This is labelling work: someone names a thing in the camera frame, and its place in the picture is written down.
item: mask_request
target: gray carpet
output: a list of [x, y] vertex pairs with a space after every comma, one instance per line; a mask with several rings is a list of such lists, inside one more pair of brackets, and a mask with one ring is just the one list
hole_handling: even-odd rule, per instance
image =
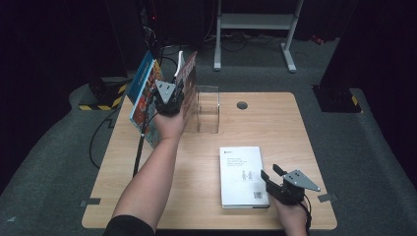
[[[220, 91], [294, 93], [327, 189], [338, 197], [332, 203], [337, 228], [313, 231], [312, 235], [417, 235], [416, 190], [389, 149], [362, 91], [352, 89], [363, 113], [323, 113], [316, 101], [311, 85], [320, 83], [336, 45], [337, 41], [322, 46], [293, 41], [291, 52], [297, 73], [289, 74], [277, 44], [249, 44], [229, 52], [242, 44], [224, 43], [227, 50], [222, 52], [220, 72], [212, 70], [212, 48], [199, 52], [199, 85], [219, 86]], [[184, 50], [186, 56], [190, 54], [190, 48]], [[172, 74], [173, 63], [163, 60], [162, 70], [165, 76]], [[82, 226], [85, 208], [80, 204], [89, 198], [98, 173], [89, 160], [90, 139], [112, 111], [79, 110], [78, 102], [86, 89], [83, 86], [71, 94], [72, 111], [33, 147], [1, 196], [0, 235], [103, 232]], [[111, 118], [114, 124], [117, 113]], [[112, 133], [109, 123], [104, 122], [98, 129], [92, 143], [92, 157], [98, 165]]]

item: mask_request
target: forearm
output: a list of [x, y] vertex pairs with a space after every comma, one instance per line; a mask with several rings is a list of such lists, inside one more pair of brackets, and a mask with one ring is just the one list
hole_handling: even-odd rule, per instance
[[295, 229], [284, 229], [286, 236], [307, 236], [305, 227]]
[[161, 140], [120, 197], [113, 216], [130, 214], [156, 229], [168, 201], [178, 139]]

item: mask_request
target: metal leg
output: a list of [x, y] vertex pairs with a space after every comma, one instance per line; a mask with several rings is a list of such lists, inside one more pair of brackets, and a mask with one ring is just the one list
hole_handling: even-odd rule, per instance
[[221, 42], [220, 42], [220, 31], [221, 31], [221, 0], [218, 0], [217, 6], [217, 29], [215, 34], [215, 50], [214, 50], [214, 67], [215, 71], [221, 69]]
[[298, 18], [300, 17], [301, 7], [303, 6], [304, 0], [299, 0], [297, 7], [295, 9], [294, 17], [291, 21], [291, 26], [288, 32], [288, 36], [285, 43], [281, 43], [282, 53], [284, 54], [285, 61], [288, 66], [290, 73], [295, 73], [297, 69], [295, 68], [294, 61], [292, 60], [291, 53], [289, 52], [289, 46], [291, 45], [292, 37], [294, 36], [295, 28], [297, 27]]

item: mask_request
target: colorful book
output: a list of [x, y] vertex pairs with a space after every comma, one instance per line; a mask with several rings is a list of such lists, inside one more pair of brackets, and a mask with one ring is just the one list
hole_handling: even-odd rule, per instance
[[[155, 81], [165, 81], [163, 77], [162, 70], [159, 67], [159, 64], [156, 60], [152, 58], [149, 63], [150, 70], [144, 77], [141, 83], [138, 83], [138, 86], [142, 86], [140, 93], [136, 98], [136, 102], [132, 109], [130, 120], [135, 125], [135, 127], [142, 132], [144, 127], [144, 122], [148, 117], [148, 123], [146, 125], [147, 129], [145, 130], [145, 138], [147, 142], [155, 148], [160, 141], [159, 132], [157, 131], [153, 120], [151, 119], [155, 112], [155, 104], [150, 89], [154, 88]], [[146, 114], [147, 103], [149, 102], [148, 114]]]
[[220, 185], [223, 208], [267, 208], [269, 198], [259, 147], [221, 147]]
[[136, 103], [136, 99], [144, 89], [145, 81], [147, 80], [152, 64], [153, 56], [150, 51], [148, 51], [145, 54], [145, 57], [142, 60], [141, 65], [139, 66], [138, 71], [136, 72], [135, 77], [132, 80], [127, 92], [127, 96], [133, 104]]

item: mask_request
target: barcode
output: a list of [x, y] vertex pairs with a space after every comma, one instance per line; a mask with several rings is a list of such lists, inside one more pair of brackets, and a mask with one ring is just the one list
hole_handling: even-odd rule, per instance
[[255, 199], [262, 199], [263, 198], [262, 192], [254, 192], [254, 197]]

